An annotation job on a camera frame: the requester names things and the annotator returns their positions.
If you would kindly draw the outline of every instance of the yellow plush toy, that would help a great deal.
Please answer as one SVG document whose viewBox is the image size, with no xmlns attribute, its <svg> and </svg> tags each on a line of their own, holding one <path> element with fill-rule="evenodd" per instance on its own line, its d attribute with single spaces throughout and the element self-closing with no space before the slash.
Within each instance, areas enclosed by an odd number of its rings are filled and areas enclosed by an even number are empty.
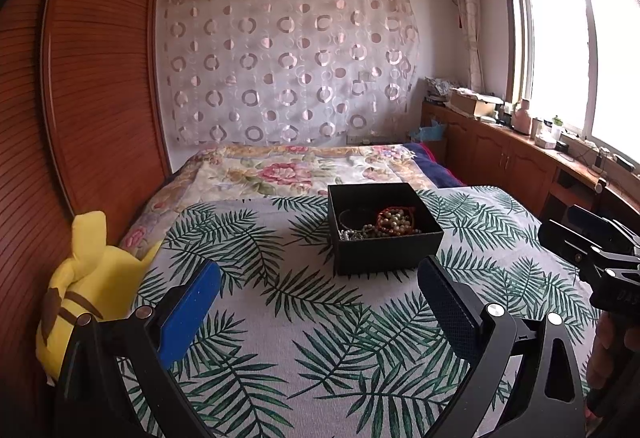
<svg viewBox="0 0 640 438">
<path fill-rule="evenodd" d="M 76 318 L 90 312 L 104 321 L 127 316 L 140 283 L 160 243 L 140 261 L 107 246 L 103 212 L 76 215 L 71 225 L 72 256 L 57 268 L 44 297 L 36 334 L 36 356 L 55 380 Z"/>
</svg>

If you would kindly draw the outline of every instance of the open box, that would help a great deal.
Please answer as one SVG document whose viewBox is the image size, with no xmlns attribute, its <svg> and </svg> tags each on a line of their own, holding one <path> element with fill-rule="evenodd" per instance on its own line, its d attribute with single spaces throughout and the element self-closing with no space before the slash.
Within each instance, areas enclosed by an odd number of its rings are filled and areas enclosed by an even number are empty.
<svg viewBox="0 0 640 438">
<path fill-rule="evenodd" d="M 328 218 L 334 245 L 337 275 L 374 273 L 415 268 L 428 255 L 436 255 L 443 231 L 427 206 L 408 183 L 362 183 L 329 185 Z M 415 228 L 422 233 L 343 241 L 338 217 L 350 209 L 375 213 L 387 207 L 413 207 Z"/>
</svg>

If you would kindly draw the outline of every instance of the bedspread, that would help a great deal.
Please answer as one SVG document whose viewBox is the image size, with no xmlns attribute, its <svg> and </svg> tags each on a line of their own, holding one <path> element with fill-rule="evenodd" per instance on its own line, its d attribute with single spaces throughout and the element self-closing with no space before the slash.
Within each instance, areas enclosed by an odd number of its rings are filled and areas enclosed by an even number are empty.
<svg viewBox="0 0 640 438">
<path fill-rule="evenodd" d="M 160 241 L 180 212 L 201 201 L 325 195 L 334 183 L 408 182 L 436 188 L 401 145 L 372 147 L 218 146 L 198 152 L 163 187 L 120 243 L 135 256 Z"/>
<path fill-rule="evenodd" d="M 560 313 L 585 363 L 598 313 L 575 269 L 538 244 L 539 222 L 493 187 L 420 191 L 444 229 L 439 261 L 454 280 L 513 315 Z M 183 361 L 183 391 L 215 436 L 423 436 L 468 370 L 436 324 L 415 271 L 334 277 L 326 198 L 200 203 L 167 233 L 134 306 L 155 304 L 203 259 L 220 296 Z M 158 426 L 121 363 L 144 426 Z M 508 368 L 482 431 L 514 378 Z"/>
</svg>

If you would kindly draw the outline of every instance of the curtain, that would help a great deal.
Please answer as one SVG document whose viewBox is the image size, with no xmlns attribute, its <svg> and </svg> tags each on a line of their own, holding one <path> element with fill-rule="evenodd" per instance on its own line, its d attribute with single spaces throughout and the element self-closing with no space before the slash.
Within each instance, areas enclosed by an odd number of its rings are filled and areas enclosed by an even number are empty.
<svg viewBox="0 0 640 438">
<path fill-rule="evenodd" d="M 184 145 L 344 145 L 408 129 L 409 0 L 159 0 L 158 15 L 160 93 Z"/>
<path fill-rule="evenodd" d="M 465 48 L 468 53 L 468 86 L 477 92 L 484 91 L 482 68 L 478 51 L 480 27 L 480 0 L 457 0 L 460 10 L 460 22 L 465 36 Z"/>
</svg>

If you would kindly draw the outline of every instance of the silver screw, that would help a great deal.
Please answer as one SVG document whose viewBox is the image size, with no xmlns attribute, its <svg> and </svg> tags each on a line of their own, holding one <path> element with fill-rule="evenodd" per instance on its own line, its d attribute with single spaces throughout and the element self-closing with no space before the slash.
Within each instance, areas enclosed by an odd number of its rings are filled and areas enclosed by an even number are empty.
<svg viewBox="0 0 640 438">
<path fill-rule="evenodd" d="M 90 322 L 91 322 L 91 313 L 82 313 L 81 315 L 78 316 L 78 319 L 76 319 L 76 324 L 78 326 L 86 326 Z"/>
<path fill-rule="evenodd" d="M 546 318 L 552 323 L 554 326 L 559 326 L 562 324 L 562 317 L 557 313 L 550 312 Z"/>
<path fill-rule="evenodd" d="M 489 306 L 486 307 L 486 311 L 494 317 L 502 317 L 504 315 L 504 308 L 499 304 L 489 304 Z"/>
<path fill-rule="evenodd" d="M 138 319 L 148 319 L 153 312 L 154 309 L 151 306 L 141 306 L 136 310 L 136 317 Z"/>
</svg>

